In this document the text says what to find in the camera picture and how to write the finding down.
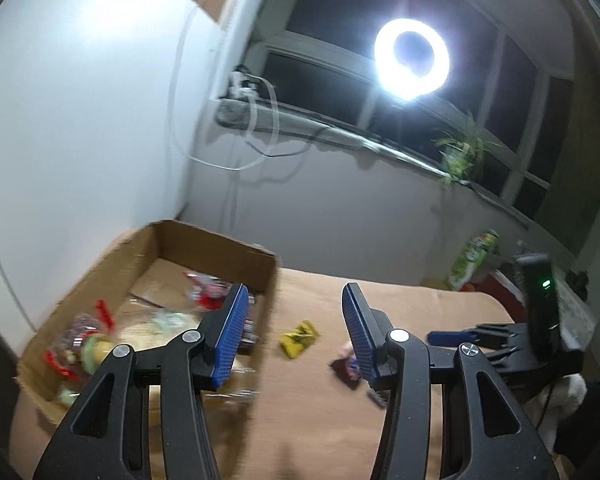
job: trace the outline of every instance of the tan tablecloth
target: tan tablecloth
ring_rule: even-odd
[[[260,396],[250,421],[237,478],[244,480],[368,480],[384,421],[362,383],[352,392],[329,368],[347,341],[340,298],[348,280],[283,269],[272,314]],[[504,308],[483,294],[358,282],[369,303],[394,326],[420,338],[430,330],[461,330],[480,322],[510,322]],[[277,336],[309,319],[322,336],[289,360]],[[439,477],[442,437],[440,393],[432,393],[428,478]],[[11,428],[11,463],[31,478],[49,439],[26,396]]]

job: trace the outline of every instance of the white wall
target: white wall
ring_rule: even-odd
[[[216,124],[196,142],[197,155],[216,164],[240,166],[258,156],[235,130]],[[272,152],[303,146],[281,137]],[[466,240],[488,228],[507,254],[522,238],[564,265],[573,259],[546,232],[527,233],[471,190],[445,190],[435,177],[368,151],[316,143],[240,173],[196,164],[193,178],[186,221],[259,243],[285,267],[415,285],[445,276]]]
[[[166,137],[191,0],[5,0],[0,6],[0,267],[33,328],[120,233],[173,216],[186,162]],[[174,123],[185,146],[219,27],[197,12]],[[2,292],[9,293],[3,283]],[[7,338],[10,327],[0,324]],[[30,335],[8,342],[19,352]]]

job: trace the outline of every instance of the cardboard box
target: cardboard box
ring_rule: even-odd
[[[169,267],[178,272],[167,272],[160,277],[160,272]],[[276,256],[260,247],[248,246],[181,222],[164,220],[149,224],[124,238],[97,261],[58,303],[25,348],[18,362],[17,381],[52,424],[60,423],[66,409],[54,402],[61,377],[44,361],[43,353],[58,334],[70,325],[77,314],[94,314],[98,300],[105,300],[115,317],[120,307],[128,304],[132,290],[136,293],[138,290],[146,291],[147,284],[151,290],[151,284],[155,285],[160,280],[162,292],[168,292],[167,298],[177,300],[181,285],[176,278],[183,267],[212,274],[228,282],[244,283],[258,295],[257,312],[252,315],[256,316],[254,322],[259,342],[249,358],[249,366],[256,370],[254,384],[257,389],[276,290]],[[223,477],[230,476],[237,463],[250,407],[239,406],[235,416],[224,421],[224,425],[231,424],[230,431],[229,428],[220,428],[227,437],[222,444],[222,457],[218,457]],[[211,425],[209,422],[211,438],[218,441]]]

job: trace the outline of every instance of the ring light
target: ring light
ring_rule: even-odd
[[[395,41],[405,32],[421,35],[431,46],[433,66],[427,75],[416,76],[395,57]],[[451,67],[449,51],[440,35],[429,25],[406,18],[393,20],[380,29],[374,53],[382,86],[404,101],[440,88],[445,83]]]

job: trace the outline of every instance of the green plant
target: green plant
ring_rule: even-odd
[[[484,153],[489,151],[489,146],[496,146],[495,142],[483,140],[478,135],[478,124],[471,112],[467,112],[466,127],[461,132],[441,130],[446,137],[435,140],[439,148],[444,146],[442,152],[442,167],[446,175],[442,178],[445,186],[459,180],[475,180],[482,176]]]

